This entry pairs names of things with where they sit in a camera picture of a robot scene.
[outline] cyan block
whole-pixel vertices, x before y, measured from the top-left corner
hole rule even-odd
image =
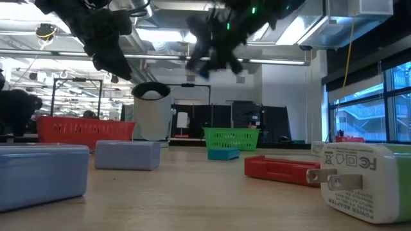
[[[98,141],[96,169],[154,170],[160,165],[161,143]]]
[[[82,196],[89,148],[70,144],[0,144],[0,212]]]
[[[208,150],[209,160],[232,160],[240,156],[238,148],[218,148]]]

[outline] wooden table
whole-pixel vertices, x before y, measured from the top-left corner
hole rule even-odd
[[[315,160],[306,151],[257,153],[274,152]],[[410,223],[374,226],[347,216],[327,206],[319,189],[248,178],[249,155],[219,162],[208,161],[205,148],[164,149],[152,172],[95,170],[91,161],[83,198],[0,214],[0,230],[411,230]]]

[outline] blue block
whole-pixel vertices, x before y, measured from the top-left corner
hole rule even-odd
[[[154,170],[160,165],[161,143],[98,141],[96,169]]]
[[[89,148],[70,144],[0,144],[0,212],[82,196]]]
[[[240,156],[240,150],[237,148],[219,148],[208,150],[209,160],[232,160]]]

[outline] adapter prong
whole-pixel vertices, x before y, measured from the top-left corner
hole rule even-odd
[[[307,170],[308,183],[327,183],[329,175],[335,175],[336,169],[311,169]]]
[[[327,186],[330,191],[362,189],[362,175],[330,175]]]

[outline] green plastic basket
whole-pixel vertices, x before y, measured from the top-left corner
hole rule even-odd
[[[255,151],[259,129],[248,128],[203,128],[207,149],[238,148]]]

